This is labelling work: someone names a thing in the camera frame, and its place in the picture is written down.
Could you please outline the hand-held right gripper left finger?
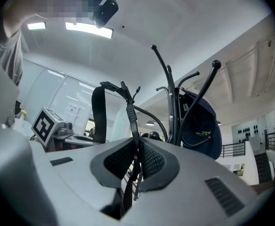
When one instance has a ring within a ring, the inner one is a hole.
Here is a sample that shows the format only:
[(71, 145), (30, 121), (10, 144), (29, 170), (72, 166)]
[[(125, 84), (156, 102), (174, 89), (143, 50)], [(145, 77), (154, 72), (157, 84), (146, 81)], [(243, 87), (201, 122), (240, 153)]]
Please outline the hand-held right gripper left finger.
[(90, 170), (95, 156), (113, 153), (131, 141), (125, 138), (52, 153), (31, 141), (31, 222), (47, 226), (136, 226), (125, 218), (117, 220), (107, 214), (105, 209), (120, 203), (118, 189), (103, 186)]

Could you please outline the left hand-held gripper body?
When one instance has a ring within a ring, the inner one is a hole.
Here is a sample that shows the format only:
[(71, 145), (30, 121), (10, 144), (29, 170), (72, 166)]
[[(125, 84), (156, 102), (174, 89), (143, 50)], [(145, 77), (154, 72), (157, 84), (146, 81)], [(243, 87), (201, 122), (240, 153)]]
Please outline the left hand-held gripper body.
[(56, 112), (42, 107), (31, 129), (42, 145), (47, 147), (52, 135), (64, 124), (65, 120)]

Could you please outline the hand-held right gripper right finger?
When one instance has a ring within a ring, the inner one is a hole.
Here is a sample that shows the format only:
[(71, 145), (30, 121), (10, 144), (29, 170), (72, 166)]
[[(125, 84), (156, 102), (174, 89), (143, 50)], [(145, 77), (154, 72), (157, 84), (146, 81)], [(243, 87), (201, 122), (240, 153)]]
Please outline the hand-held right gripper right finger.
[[(179, 161), (177, 177), (164, 189), (141, 193), (123, 216), (131, 226), (241, 226), (254, 217), (267, 200), (257, 195), (238, 176), (201, 153), (145, 139), (172, 153)], [(218, 193), (229, 189), (242, 203), (229, 216), (217, 200)]]

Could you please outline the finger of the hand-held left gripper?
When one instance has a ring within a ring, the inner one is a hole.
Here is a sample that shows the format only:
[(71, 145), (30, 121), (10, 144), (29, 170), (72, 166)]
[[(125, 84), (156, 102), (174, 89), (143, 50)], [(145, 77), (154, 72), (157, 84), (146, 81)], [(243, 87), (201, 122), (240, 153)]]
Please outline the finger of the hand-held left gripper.
[(65, 140), (65, 143), (81, 146), (81, 147), (89, 147), (98, 145), (98, 142), (93, 141), (93, 138), (87, 136), (79, 136), (79, 135), (71, 135), (68, 136)]

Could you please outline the black strap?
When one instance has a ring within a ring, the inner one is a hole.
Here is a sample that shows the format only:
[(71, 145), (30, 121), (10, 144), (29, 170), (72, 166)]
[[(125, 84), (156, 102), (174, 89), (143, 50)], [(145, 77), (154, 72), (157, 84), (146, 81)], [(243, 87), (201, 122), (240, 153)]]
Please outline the black strap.
[(90, 170), (102, 186), (116, 189), (112, 204), (105, 206), (101, 212), (120, 220), (132, 206), (133, 182), (141, 172), (139, 161), (140, 136), (137, 129), (134, 100), (128, 87), (123, 81), (120, 87), (105, 81), (101, 82), (92, 94), (92, 110), (95, 122), (94, 141), (104, 144), (106, 140), (106, 89), (117, 92), (125, 99), (126, 113), (133, 139), (124, 144), (117, 144), (115, 149), (111, 148), (95, 156), (91, 160)]

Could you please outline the black coat rack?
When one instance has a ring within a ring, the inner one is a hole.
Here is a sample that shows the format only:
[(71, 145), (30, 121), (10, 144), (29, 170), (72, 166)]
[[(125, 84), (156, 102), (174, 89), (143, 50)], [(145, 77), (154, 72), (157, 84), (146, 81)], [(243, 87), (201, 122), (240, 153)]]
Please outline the black coat rack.
[(221, 62), (219, 60), (214, 60), (212, 62), (212, 69), (202, 86), (200, 92), (194, 99), (191, 107), (187, 110), (186, 114), (184, 117), (181, 116), (181, 108), (180, 108), (180, 96), (179, 96), (179, 90), (181, 89), (181, 84), (185, 82), (188, 79), (191, 79), (195, 76), (199, 75), (199, 72), (196, 72), (192, 75), (189, 75), (182, 79), (178, 86), (176, 87), (174, 84), (173, 80), (173, 75), (172, 75), (172, 69), (169, 65), (165, 65), (156, 45), (152, 45), (151, 49), (154, 51), (156, 54), (159, 62), (161, 63), (161, 66), (165, 72), (166, 78), (167, 78), (167, 83), (168, 87), (159, 87), (156, 90), (159, 91), (161, 89), (164, 89), (167, 92), (167, 100), (168, 100), (168, 108), (169, 108), (169, 134), (166, 133), (166, 130), (161, 123), (161, 121), (151, 114), (150, 112), (147, 112), (144, 109), (141, 109), (138, 106), (134, 105), (134, 109), (137, 111), (146, 114), (147, 116), (151, 117), (153, 120), (157, 122), (157, 124), (160, 126), (164, 137), (166, 139), (167, 143), (171, 143), (176, 146), (180, 146), (182, 142), (182, 134), (183, 134), (183, 126), (187, 122), (188, 117), (191, 115), (191, 113), (194, 111), (195, 107), (199, 104), (200, 100), (203, 98), (207, 90), (209, 89), (211, 83), (213, 82), (218, 70), (221, 68)]

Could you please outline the white paper notice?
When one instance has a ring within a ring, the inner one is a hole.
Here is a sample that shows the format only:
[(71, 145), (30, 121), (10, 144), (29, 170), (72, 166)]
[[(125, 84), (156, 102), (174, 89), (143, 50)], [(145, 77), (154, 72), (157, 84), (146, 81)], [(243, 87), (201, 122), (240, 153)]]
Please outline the white paper notice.
[(74, 103), (68, 103), (65, 109), (66, 114), (71, 114), (77, 116), (80, 110), (80, 106)]

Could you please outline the black metal mezzanine railing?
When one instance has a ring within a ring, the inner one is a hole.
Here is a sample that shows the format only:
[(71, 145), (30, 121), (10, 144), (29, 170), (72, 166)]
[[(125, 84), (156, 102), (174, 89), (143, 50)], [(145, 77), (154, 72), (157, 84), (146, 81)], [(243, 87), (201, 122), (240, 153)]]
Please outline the black metal mezzanine railing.
[(221, 158), (245, 156), (245, 142), (227, 144), (222, 146)]

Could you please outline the dark navy bag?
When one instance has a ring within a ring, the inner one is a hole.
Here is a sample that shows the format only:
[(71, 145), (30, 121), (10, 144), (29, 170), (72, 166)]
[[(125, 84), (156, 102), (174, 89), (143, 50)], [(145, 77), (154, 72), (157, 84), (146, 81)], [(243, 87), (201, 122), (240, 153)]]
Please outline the dark navy bag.
[(200, 99), (192, 113), (181, 123), (182, 145), (216, 160), (222, 149), (221, 133), (216, 113), (211, 105)]

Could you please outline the person's grey shirt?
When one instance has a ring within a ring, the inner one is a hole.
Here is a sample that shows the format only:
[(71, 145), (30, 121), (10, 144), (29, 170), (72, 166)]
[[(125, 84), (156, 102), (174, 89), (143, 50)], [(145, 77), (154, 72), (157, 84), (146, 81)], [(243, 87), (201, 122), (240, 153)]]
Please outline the person's grey shirt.
[(22, 32), (19, 29), (12, 37), (6, 35), (3, 15), (0, 15), (0, 66), (18, 86), (23, 75)]

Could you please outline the dark staircase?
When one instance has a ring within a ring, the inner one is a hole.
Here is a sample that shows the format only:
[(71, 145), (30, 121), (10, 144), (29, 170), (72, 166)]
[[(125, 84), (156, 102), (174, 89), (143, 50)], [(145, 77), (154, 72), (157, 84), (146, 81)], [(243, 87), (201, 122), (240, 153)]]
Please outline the dark staircase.
[(257, 154), (254, 157), (257, 165), (259, 184), (272, 181), (271, 168), (270, 168), (267, 154), (266, 153)]

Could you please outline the rectangular ceiling light panel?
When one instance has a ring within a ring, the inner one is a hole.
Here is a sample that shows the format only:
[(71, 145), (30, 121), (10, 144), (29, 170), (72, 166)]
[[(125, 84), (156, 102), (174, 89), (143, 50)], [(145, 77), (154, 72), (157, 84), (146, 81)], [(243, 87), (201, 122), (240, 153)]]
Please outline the rectangular ceiling light panel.
[(31, 24), (27, 24), (27, 27), (29, 30), (46, 29), (46, 23), (45, 22), (31, 23)]
[(92, 24), (84, 23), (65, 23), (65, 27), (70, 31), (86, 32), (94, 35), (98, 35), (107, 39), (111, 39), (113, 35), (113, 30), (110, 28), (97, 28)]

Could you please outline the group of black wall items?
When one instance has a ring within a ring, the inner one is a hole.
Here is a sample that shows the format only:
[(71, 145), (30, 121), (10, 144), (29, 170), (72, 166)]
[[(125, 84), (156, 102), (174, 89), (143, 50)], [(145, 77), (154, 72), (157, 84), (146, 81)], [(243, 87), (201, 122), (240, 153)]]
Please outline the group of black wall items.
[(237, 131), (238, 134), (244, 134), (245, 136), (251, 136), (252, 134), (258, 133), (258, 126), (254, 125), (252, 127), (242, 128)]

